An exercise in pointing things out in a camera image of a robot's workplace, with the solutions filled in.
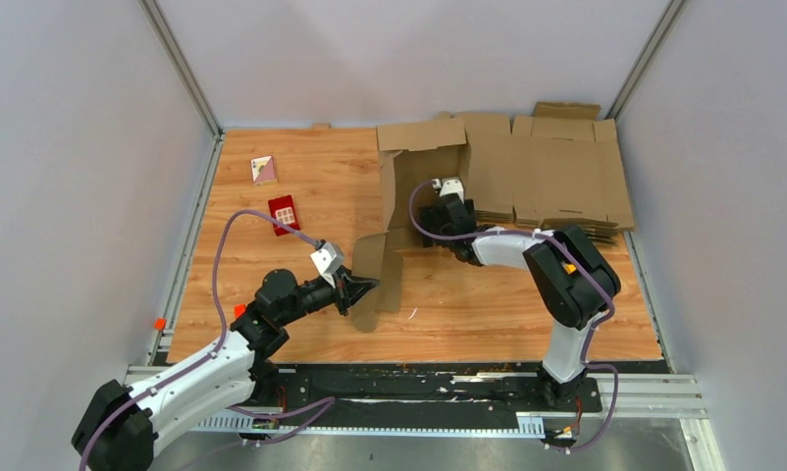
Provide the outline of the brown cardboard box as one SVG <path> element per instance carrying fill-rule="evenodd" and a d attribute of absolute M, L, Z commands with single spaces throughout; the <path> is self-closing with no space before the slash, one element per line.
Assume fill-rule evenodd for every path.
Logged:
<path fill-rule="evenodd" d="M 460 151 L 467 145 L 462 117 L 448 112 L 429 121 L 378 126 L 377 141 L 382 229 L 358 238 L 352 250 L 353 274 L 379 281 L 348 314 L 363 334 L 376 330 L 380 313 L 399 310 L 399 251 L 422 245 L 422 235 L 410 221 L 411 192 L 425 181 L 456 177 Z"/>

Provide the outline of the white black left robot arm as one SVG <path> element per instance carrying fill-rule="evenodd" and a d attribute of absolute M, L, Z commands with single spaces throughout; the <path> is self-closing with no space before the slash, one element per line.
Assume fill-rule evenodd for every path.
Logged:
<path fill-rule="evenodd" d="M 270 403 L 278 392 L 270 358 L 288 341 L 286 326 L 330 306 L 346 314 L 378 283 L 344 266 L 304 283 L 286 269 L 269 272 L 253 300 L 204 348 L 155 376 L 130 385 L 111 380 L 96 390 L 71 438 L 79 469 L 146 470 L 216 412 L 246 400 Z"/>

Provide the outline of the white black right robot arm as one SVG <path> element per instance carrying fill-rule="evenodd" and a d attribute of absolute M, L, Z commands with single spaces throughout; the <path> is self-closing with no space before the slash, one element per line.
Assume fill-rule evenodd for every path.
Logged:
<path fill-rule="evenodd" d="M 587 370 L 592 332 L 614 312 L 612 301 L 621 292 L 618 275 L 582 228 L 523 231 L 480 225 L 473 202 L 456 193 L 411 207 L 409 219 L 426 246 L 445 247 L 464 263 L 530 272 L 554 321 L 538 396 L 555 410 L 573 401 L 575 382 Z"/>

